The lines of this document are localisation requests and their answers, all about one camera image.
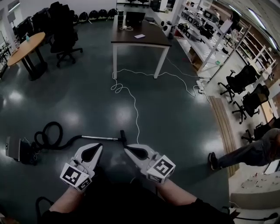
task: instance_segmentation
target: dark brown desk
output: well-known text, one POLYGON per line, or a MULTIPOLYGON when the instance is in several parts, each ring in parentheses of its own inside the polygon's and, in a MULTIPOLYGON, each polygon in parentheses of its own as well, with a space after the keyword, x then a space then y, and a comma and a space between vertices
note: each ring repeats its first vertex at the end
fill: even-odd
POLYGON ((171 47, 167 37, 164 35, 160 27, 150 24, 147 21, 142 21, 140 25, 126 24, 126 17, 124 16, 123 24, 118 25, 118 16, 114 18, 113 25, 113 38, 111 43, 113 44, 113 69, 114 78, 117 78, 117 48, 119 46, 149 46, 149 47, 160 47, 163 48, 163 53, 157 65, 157 69, 154 73, 154 78, 156 79, 161 70, 162 64, 165 61, 165 57, 171 47), (133 31, 120 30, 124 25, 131 26, 133 31), (143 38, 135 38, 134 36, 144 34, 143 38))

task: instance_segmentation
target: black helmet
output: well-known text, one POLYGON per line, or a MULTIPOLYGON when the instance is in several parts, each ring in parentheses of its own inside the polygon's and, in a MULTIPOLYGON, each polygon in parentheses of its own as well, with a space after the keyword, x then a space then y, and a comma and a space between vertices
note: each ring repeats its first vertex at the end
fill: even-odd
POLYGON ((79 22, 79 17, 75 14, 73 18, 73 24, 77 24, 79 22))
POLYGON ((93 10, 89 13, 89 16, 88 16, 88 20, 89 21, 94 21, 98 18, 98 12, 93 10))
POLYGON ((88 21, 88 14, 86 12, 82 12, 79 16, 79 22, 85 23, 88 21))
POLYGON ((98 12, 98 19, 99 19, 99 20, 107 19, 107 11, 106 11, 105 9, 101 9, 101 10, 98 12))
POLYGON ((108 19, 114 19, 114 16, 117 15, 117 10, 116 9, 111 9, 108 12, 108 19))

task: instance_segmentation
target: fluorescent light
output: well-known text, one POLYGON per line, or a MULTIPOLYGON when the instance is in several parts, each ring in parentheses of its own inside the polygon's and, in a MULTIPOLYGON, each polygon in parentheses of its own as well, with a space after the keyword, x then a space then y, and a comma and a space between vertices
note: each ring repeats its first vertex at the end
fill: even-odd
POLYGON ((255 17, 255 19, 258 21, 260 26, 266 30, 266 27, 263 25, 263 23, 260 21, 259 17, 255 14, 255 12, 252 9, 248 9, 249 12, 255 17))
POLYGON ((230 8, 232 8, 234 11, 236 11, 240 16, 242 16, 235 8, 233 8, 231 5, 228 5, 230 8))
POLYGON ((8 12, 11 12, 12 10, 14 10, 16 7, 18 7, 19 6, 19 4, 20 4, 20 2, 19 3, 17 3, 14 7, 12 7, 8 12))
POLYGON ((272 43, 273 47, 277 50, 277 47, 276 47, 276 45, 275 45, 273 39, 272 39, 271 37, 269 37, 269 39, 270 39, 270 42, 272 43))

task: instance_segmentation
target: round wooden table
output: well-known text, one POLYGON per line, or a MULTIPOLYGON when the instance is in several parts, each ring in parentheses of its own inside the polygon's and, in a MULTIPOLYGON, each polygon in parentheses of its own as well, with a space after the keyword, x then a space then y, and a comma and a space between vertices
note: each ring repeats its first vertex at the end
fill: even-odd
POLYGON ((40 78, 44 72, 46 71, 48 64, 44 61, 40 51, 39 51, 39 44, 44 40, 45 33, 37 33, 30 37, 30 40, 27 42, 26 40, 23 41, 19 45, 19 49, 17 52, 12 54, 12 56, 9 58, 7 65, 12 66, 18 63, 20 60, 24 64, 25 68, 30 74, 29 79, 31 81, 34 81, 38 78, 40 78), (35 49, 38 58, 40 59, 40 64, 33 65, 32 61, 30 60, 28 54, 31 53, 35 49))

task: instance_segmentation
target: laptop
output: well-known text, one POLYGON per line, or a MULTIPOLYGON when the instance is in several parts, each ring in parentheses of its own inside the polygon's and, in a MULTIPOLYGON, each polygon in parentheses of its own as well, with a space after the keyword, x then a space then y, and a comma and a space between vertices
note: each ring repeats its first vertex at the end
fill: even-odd
POLYGON ((126 23, 140 24, 145 17, 143 12, 126 12, 126 23))

